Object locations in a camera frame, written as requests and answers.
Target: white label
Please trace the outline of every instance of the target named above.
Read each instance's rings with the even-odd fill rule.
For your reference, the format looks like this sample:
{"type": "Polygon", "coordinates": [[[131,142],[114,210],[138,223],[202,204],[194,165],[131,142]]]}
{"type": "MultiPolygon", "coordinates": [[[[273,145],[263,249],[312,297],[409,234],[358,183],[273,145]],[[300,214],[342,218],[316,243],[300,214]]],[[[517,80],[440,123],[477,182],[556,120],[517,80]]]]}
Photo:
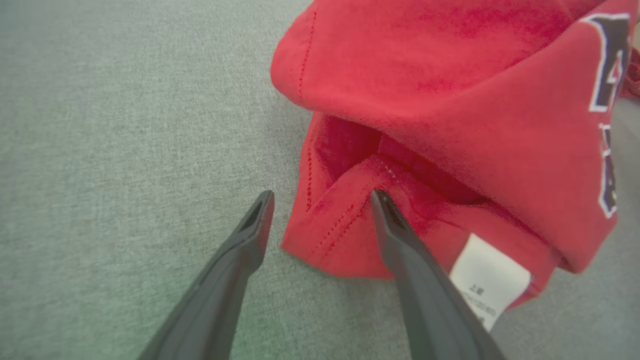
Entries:
{"type": "Polygon", "coordinates": [[[527,289],[531,273],[471,234],[449,278],[490,331],[500,314],[527,289]]]}

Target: red stitching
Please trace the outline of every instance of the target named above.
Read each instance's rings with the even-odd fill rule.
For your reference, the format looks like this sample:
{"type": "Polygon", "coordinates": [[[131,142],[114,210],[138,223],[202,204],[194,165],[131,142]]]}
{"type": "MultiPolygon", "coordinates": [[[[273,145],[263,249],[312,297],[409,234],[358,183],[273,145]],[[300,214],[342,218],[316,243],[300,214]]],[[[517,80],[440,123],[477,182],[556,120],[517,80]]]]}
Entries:
{"type": "Polygon", "coordinates": [[[333,250],[333,248],[335,247],[335,243],[337,243],[338,241],[340,241],[340,239],[342,239],[342,237],[347,233],[347,231],[349,231],[349,229],[351,228],[351,226],[353,225],[354,222],[356,222],[356,220],[358,220],[360,218],[360,215],[362,214],[362,212],[364,211],[364,207],[367,205],[367,202],[365,201],[365,203],[362,205],[362,207],[360,208],[360,211],[358,212],[358,214],[356,216],[354,216],[351,221],[344,227],[344,230],[342,230],[342,232],[340,233],[340,235],[338,236],[337,239],[335,239],[334,242],[331,243],[331,245],[329,245],[329,249],[326,250],[326,252],[324,253],[324,256],[328,256],[329,253],[331,252],[331,250],[333,250]]]}
{"type": "Polygon", "coordinates": [[[309,51],[311,50],[311,41],[314,39],[314,28],[316,26],[316,14],[314,12],[314,20],[311,22],[311,34],[309,34],[309,45],[307,46],[307,53],[305,59],[302,61],[302,69],[300,69],[300,83],[298,85],[298,97],[302,102],[302,78],[305,76],[305,67],[307,66],[307,59],[309,58],[309,51]]]}
{"type": "Polygon", "coordinates": [[[309,144],[309,151],[307,153],[307,164],[309,168],[309,179],[307,185],[307,211],[311,210],[311,144],[309,144]]]}
{"type": "Polygon", "coordinates": [[[336,227],[338,227],[338,225],[340,225],[340,223],[342,222],[342,219],[344,219],[344,217],[347,215],[347,213],[349,213],[349,211],[353,210],[353,204],[351,204],[351,206],[345,210],[345,212],[342,213],[342,216],[338,219],[338,221],[335,222],[335,224],[331,227],[331,230],[327,231],[326,235],[324,236],[324,238],[322,239],[322,241],[320,241],[318,243],[318,245],[316,246],[316,248],[311,252],[311,255],[315,254],[316,251],[320,248],[320,246],[322,244],[324,244],[324,242],[326,241],[326,239],[329,237],[329,235],[331,235],[331,232],[333,230],[335,230],[336,227]]]}

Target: red t-shirt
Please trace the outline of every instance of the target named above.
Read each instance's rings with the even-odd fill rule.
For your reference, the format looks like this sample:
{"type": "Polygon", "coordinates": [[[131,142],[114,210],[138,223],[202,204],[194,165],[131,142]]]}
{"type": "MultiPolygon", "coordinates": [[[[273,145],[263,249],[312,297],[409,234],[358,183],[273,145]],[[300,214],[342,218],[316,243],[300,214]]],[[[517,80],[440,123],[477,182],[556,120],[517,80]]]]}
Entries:
{"type": "Polygon", "coordinates": [[[611,109],[637,0],[315,0],[280,41],[276,88],[314,111],[282,247],[389,277],[382,188],[450,271],[470,235],[532,274],[587,267],[616,223],[611,109]]]}

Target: table surface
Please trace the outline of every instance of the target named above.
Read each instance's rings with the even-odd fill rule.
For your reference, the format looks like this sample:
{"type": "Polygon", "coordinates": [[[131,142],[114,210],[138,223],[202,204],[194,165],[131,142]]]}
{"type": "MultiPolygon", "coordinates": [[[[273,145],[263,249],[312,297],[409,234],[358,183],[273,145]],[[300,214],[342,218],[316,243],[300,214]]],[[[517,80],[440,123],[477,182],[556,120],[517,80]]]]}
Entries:
{"type": "MultiPolygon", "coordinates": [[[[394,285],[278,248],[310,113],[271,55],[309,0],[0,0],[0,358],[134,359],[252,200],[276,193],[234,359],[408,359],[394,285]]],[[[640,105],[620,221],[492,334],[510,359],[637,359],[640,105]]]]}

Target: jersey lettering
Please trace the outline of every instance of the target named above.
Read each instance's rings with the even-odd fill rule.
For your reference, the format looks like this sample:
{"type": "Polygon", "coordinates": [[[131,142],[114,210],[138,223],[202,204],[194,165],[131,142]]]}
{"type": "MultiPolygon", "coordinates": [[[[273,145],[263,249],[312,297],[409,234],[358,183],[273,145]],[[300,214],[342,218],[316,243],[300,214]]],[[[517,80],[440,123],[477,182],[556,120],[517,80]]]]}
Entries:
{"type": "Polygon", "coordinates": [[[600,207],[607,218],[616,212],[616,177],[611,159],[611,127],[600,125],[602,150],[602,183],[600,185],[600,207]]]}
{"type": "Polygon", "coordinates": [[[629,62],[629,14],[595,14],[583,21],[596,28],[602,45],[589,111],[605,113],[620,90],[629,62]]]}
{"type": "MultiPolygon", "coordinates": [[[[629,61],[629,14],[594,14],[582,21],[592,25],[600,37],[600,63],[596,72],[589,111],[611,110],[629,61]]],[[[598,203],[607,218],[616,212],[616,178],[611,159],[611,126],[600,124],[602,178],[598,203]]]]}

